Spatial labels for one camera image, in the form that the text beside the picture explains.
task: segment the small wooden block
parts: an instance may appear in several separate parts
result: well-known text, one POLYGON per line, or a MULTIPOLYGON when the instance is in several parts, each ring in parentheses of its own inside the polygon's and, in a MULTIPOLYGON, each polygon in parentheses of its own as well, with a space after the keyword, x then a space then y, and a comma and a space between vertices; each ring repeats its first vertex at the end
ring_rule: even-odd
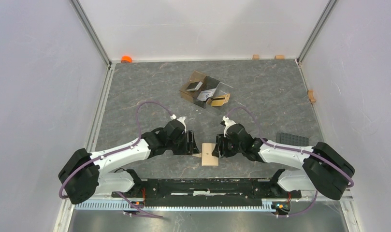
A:
POLYGON ((312 104, 316 102, 316 99, 313 97, 313 89, 308 90, 308 97, 312 104))
POLYGON ((275 59, 285 59, 285 56, 284 55, 276 55, 275 59))
POLYGON ((203 144, 202 145, 202 157, 201 165, 209 167, 218 166, 218 157, 212 155, 212 151, 215 148, 215 144, 203 144))

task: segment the orange cap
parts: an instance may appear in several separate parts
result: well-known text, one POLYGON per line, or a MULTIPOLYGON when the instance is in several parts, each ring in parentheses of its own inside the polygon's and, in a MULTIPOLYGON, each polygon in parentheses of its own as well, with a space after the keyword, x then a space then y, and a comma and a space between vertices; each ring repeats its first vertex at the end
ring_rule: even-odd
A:
POLYGON ((123 56, 121 58, 121 63, 131 63, 131 62, 132 62, 132 59, 129 56, 123 56))

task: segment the open box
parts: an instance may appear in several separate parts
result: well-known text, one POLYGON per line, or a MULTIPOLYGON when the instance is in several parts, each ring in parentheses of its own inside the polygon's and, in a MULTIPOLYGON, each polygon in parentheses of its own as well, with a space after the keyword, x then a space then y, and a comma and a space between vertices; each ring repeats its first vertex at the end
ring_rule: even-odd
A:
POLYGON ((230 93, 232 90, 233 88, 231 86, 220 82, 213 77, 207 76, 204 73, 194 71, 188 82, 182 85, 180 88, 180 96, 183 99, 192 102, 195 105, 202 107, 210 112, 222 114, 223 109, 226 108, 223 107, 223 105, 229 102, 231 95, 230 93), (191 83, 198 81, 203 83, 198 90, 193 92, 186 91, 187 87, 191 83), (211 89, 216 89, 212 97, 208 96, 206 101, 201 101, 198 99, 202 91, 211 89))

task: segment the metal corner post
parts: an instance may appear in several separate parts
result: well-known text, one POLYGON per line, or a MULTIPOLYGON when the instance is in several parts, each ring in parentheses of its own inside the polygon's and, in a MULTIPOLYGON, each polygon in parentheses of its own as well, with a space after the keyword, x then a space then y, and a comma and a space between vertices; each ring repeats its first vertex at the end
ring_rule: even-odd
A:
POLYGON ((320 18, 318 22, 315 25, 315 28, 313 28, 312 33, 310 34, 308 40, 305 43, 304 48, 302 49, 301 53, 299 54, 297 61, 302 62, 305 56, 307 55, 310 47, 312 46, 313 42, 315 41, 316 37, 318 36, 320 30, 322 29, 323 25, 325 24, 326 19, 329 17, 329 14, 331 13, 332 9, 334 8, 335 4, 338 0, 329 0, 328 4, 326 5, 325 9, 323 10, 322 14, 320 15, 320 18))
POLYGON ((77 15, 79 16, 81 23, 83 24, 84 28, 87 31, 87 34, 90 36, 90 38, 93 41, 94 45, 96 46, 98 52, 100 53, 100 56, 103 59, 104 63, 108 67, 110 67, 112 62, 111 62, 110 58, 108 57, 107 53, 105 52, 105 49, 104 49, 103 45, 101 44, 96 32, 94 31, 89 19, 87 18, 87 15, 84 12, 79 0, 69 0, 69 1, 72 4, 77 15))

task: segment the white wall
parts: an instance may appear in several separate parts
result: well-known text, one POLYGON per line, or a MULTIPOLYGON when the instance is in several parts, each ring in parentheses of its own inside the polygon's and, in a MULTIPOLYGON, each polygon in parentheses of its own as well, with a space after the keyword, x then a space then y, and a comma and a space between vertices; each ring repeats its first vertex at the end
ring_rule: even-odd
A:
POLYGON ((303 72, 326 142, 356 169, 364 231, 391 231, 391 0, 340 0, 303 72))
POLYGON ((80 0, 112 60, 298 57, 328 0, 80 0))
POLYGON ((53 229, 105 71, 67 0, 0 1, 0 232, 53 229))

